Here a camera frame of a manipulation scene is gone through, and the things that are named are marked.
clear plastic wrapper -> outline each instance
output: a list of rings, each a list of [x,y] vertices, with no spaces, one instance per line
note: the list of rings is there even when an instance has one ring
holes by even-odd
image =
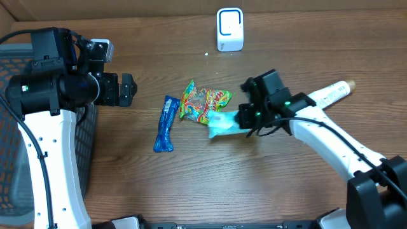
[[[239,128],[239,123],[235,121],[235,116],[238,111],[231,112],[216,112],[209,111],[209,138],[217,135],[244,134],[250,131],[249,129]]]

colorful candy bag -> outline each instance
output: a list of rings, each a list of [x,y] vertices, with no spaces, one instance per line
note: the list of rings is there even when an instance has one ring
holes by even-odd
[[[226,90],[198,90],[192,80],[181,98],[179,117],[208,124],[208,112],[220,112],[228,104],[232,95]]]
[[[217,135],[243,134],[250,131],[239,127],[239,123],[235,121],[237,113],[238,111],[209,111],[209,138],[211,139]]]
[[[170,141],[170,129],[177,114],[179,102],[179,99],[168,95],[165,96],[165,102],[158,124],[158,134],[154,144],[154,151],[157,153],[162,151],[172,152],[174,150],[174,146]]]

wood grain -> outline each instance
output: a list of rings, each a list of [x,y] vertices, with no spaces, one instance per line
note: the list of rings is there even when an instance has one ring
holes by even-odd
[[[407,8],[405,0],[0,0],[17,20],[78,20],[125,17],[216,15],[221,8],[244,13]]]
[[[11,25],[15,22],[14,18],[7,12],[6,8],[0,3],[0,37],[10,33]]]
[[[176,118],[174,152],[154,153],[165,95],[180,97],[192,79],[236,92],[224,109],[233,111],[247,102],[239,85],[273,68],[294,94],[352,78],[356,91],[328,115],[369,148],[407,157],[407,10],[245,14],[244,49],[233,53],[216,50],[215,24],[207,16],[13,24],[109,38],[115,55],[105,71],[132,73],[139,85],[132,107],[99,108],[85,200],[93,222],[142,213],[150,221],[265,223],[345,206],[346,184],[282,131],[208,140],[205,126]]]

wooden table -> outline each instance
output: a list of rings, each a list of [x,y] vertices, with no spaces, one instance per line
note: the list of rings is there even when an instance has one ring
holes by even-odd
[[[132,107],[99,107],[85,200],[92,222],[141,213],[149,221],[266,223],[345,206],[345,182],[283,131],[209,140],[206,126],[176,118],[174,152],[154,153],[165,95],[181,97],[191,80],[236,92],[224,109],[233,111],[247,102],[240,84],[270,69],[293,94],[354,79],[355,93],[328,115],[371,149],[407,158],[407,10],[245,14],[244,22],[244,49],[233,53],[217,51],[208,16],[13,24],[108,38],[115,54],[105,70],[131,73],[139,86]]]

blue candy wrapper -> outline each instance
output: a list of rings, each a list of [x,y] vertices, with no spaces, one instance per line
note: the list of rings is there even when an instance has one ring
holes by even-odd
[[[161,112],[160,122],[158,124],[158,134],[154,144],[155,152],[172,152],[174,146],[170,141],[170,129],[174,118],[176,117],[181,100],[171,96],[165,96],[163,110]]]

